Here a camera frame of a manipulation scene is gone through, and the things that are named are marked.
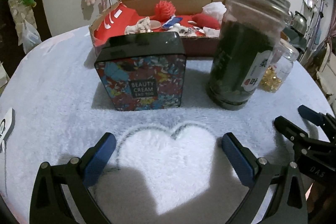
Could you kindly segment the cardboard box red interior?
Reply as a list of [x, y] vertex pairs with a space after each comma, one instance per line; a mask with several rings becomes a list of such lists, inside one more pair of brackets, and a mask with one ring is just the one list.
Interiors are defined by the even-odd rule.
[[225, 0], [117, 0], [90, 25], [93, 51], [98, 55], [113, 36], [123, 35], [127, 26], [135, 25], [140, 19], [150, 17], [161, 23], [173, 15], [181, 17], [180, 24], [190, 27], [195, 14], [200, 14], [205, 5]]

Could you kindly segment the white cloth pad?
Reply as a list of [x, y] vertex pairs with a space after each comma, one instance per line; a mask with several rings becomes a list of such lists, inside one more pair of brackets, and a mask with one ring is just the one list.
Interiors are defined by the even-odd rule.
[[203, 31], [205, 33], [205, 36], [208, 38], [218, 38], [220, 35], [220, 30], [216, 30], [213, 28], [203, 27]]

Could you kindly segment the white mesh bath sponge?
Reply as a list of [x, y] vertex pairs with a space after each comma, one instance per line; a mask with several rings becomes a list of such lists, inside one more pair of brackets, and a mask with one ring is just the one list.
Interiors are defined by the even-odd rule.
[[211, 2], [202, 8], [202, 13], [217, 20], [222, 20], [227, 8], [222, 2]]

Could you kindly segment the beige round powder puff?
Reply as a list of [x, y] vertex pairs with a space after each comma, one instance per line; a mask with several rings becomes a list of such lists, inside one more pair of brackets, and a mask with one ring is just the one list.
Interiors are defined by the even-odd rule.
[[150, 29], [157, 30], [161, 28], [161, 23], [157, 20], [150, 20]]

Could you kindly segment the steel kettle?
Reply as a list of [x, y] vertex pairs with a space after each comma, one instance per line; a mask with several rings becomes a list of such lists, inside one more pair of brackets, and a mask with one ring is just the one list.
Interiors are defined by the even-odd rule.
[[300, 12], [295, 11], [290, 26], [304, 36], [307, 30], [307, 19]]

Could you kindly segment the blue tissue packet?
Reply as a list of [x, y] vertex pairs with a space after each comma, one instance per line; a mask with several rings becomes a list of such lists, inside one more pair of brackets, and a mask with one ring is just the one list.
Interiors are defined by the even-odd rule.
[[162, 25], [162, 29], [164, 30], [169, 30], [171, 29], [175, 24], [179, 24], [182, 21], [183, 18], [177, 17], [177, 16], [172, 16], [167, 22], [165, 22]]

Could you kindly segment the small jar of golden capsules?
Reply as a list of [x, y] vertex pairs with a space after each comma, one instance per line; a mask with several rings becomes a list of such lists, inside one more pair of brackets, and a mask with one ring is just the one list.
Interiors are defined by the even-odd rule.
[[293, 69], [298, 56], [298, 50], [286, 40], [281, 39], [273, 50], [273, 59], [260, 81], [259, 88], [271, 93], [278, 91]]

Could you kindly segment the white plastic bag on door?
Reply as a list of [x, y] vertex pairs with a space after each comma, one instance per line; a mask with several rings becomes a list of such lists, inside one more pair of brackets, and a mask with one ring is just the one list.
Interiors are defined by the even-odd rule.
[[42, 42], [37, 29], [26, 20], [23, 22], [21, 42], [25, 54], [29, 53], [29, 51]]

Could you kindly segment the dark wooden door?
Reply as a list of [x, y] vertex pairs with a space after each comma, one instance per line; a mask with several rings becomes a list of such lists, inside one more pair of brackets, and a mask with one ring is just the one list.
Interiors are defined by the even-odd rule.
[[33, 0], [30, 6], [22, 0], [1, 0], [1, 65], [10, 77], [25, 57], [21, 43], [25, 21], [35, 27], [42, 41], [52, 36], [42, 0]]

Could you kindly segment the red foam net ball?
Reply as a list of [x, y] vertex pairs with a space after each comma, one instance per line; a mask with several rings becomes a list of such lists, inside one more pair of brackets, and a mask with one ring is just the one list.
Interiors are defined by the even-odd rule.
[[169, 1], [159, 1], [155, 5], [153, 19], [159, 22], [168, 21], [173, 15], [175, 15], [176, 8]]

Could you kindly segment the tall jar of dark tea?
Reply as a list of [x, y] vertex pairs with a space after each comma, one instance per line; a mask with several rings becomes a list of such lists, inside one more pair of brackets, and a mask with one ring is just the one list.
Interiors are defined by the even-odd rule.
[[220, 107], [243, 108], [280, 42], [288, 0], [226, 0], [219, 43], [206, 91]]

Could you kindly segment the beauty cream tin box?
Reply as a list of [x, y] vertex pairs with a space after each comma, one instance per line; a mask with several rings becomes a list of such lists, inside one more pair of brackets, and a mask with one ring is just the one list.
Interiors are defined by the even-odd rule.
[[94, 67], [118, 111], [181, 105], [187, 57], [176, 32], [111, 37]]

